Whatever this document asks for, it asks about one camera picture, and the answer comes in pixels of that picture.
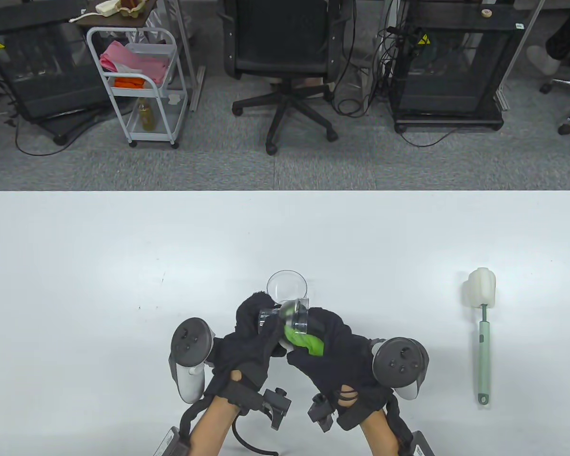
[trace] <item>green sponge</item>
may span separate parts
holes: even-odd
[[[300,334],[285,326],[285,337],[296,347],[307,348],[312,356],[323,356],[324,344],[321,339],[311,334]]]

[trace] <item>pink cloth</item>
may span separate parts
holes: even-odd
[[[169,59],[135,54],[118,41],[112,41],[101,54],[100,63],[102,67],[112,72],[122,72],[123,67],[126,67],[132,70],[131,73],[145,74],[157,85],[161,85],[165,79]]]

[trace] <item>white cart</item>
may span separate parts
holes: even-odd
[[[146,44],[146,43],[129,43],[126,48],[135,54],[142,54],[146,57],[159,57],[169,59],[165,79],[162,85],[158,86],[148,76],[136,73],[114,73],[105,71],[101,67],[99,56],[93,46],[92,37],[98,32],[159,32],[165,37],[167,44]],[[171,143],[171,147],[177,149],[179,144],[177,138],[181,132],[183,124],[183,116],[188,106],[188,93],[186,91],[186,83],[183,79],[183,71],[179,59],[177,42],[172,33],[162,28],[113,28],[113,27],[94,27],[87,32],[87,45],[97,70],[101,75],[101,79],[110,97],[120,126],[122,126],[124,135],[129,142],[129,146],[137,146],[137,141],[164,141]],[[175,70],[179,74],[179,87],[171,88],[174,82]],[[123,89],[114,87],[116,78],[142,78],[146,84],[144,89]],[[116,103],[115,97],[133,97],[137,98],[137,102],[133,107],[133,112],[129,120],[125,123],[120,108]],[[145,131],[142,128],[142,122],[139,118],[139,102],[141,98],[146,98],[152,107],[152,112],[157,117],[156,128],[154,131]]]

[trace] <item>human arm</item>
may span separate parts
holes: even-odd
[[[351,407],[356,402],[357,392],[353,391],[350,386],[343,385],[340,395],[344,398],[354,398],[348,401],[338,401],[338,405],[342,407]],[[399,443],[393,430],[387,423],[387,415],[384,410],[376,410],[369,417],[364,419],[359,427],[365,435],[372,456],[397,456],[399,453]]]
[[[228,429],[241,412],[239,406],[243,414],[247,411],[245,402],[238,402],[241,398],[228,392],[229,384],[241,382],[243,389],[256,392],[264,384],[270,355],[276,351],[284,334],[283,324],[277,317],[267,319],[258,332],[259,310],[272,305],[274,302],[268,295],[252,295],[237,310],[235,332],[214,340],[213,378],[204,392],[205,399],[209,398],[211,402],[190,434],[189,456],[217,456]],[[252,373],[251,378],[247,376],[248,372]]]
[[[188,456],[218,456],[239,408],[228,399],[215,396],[190,435]]]

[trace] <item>cart wheel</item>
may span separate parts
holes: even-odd
[[[55,137],[53,137],[53,143],[58,146],[64,146],[67,144],[67,136],[64,134],[55,135]]]

